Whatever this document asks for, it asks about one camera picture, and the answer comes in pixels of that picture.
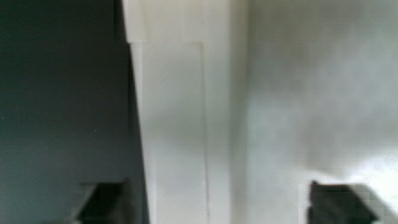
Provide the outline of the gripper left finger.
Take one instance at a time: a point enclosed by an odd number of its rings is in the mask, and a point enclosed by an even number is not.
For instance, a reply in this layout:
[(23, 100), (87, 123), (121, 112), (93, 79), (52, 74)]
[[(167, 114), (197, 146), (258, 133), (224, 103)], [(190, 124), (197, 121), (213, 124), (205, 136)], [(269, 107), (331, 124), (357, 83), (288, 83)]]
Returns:
[(126, 182), (98, 183), (73, 215), (73, 224), (132, 224)]

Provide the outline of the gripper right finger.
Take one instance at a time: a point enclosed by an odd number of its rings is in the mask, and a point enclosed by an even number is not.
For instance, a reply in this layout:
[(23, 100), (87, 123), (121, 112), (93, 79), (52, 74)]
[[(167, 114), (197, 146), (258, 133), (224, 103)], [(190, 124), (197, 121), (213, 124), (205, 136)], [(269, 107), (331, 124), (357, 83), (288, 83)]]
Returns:
[(373, 224), (379, 217), (349, 185), (309, 185), (308, 224)]

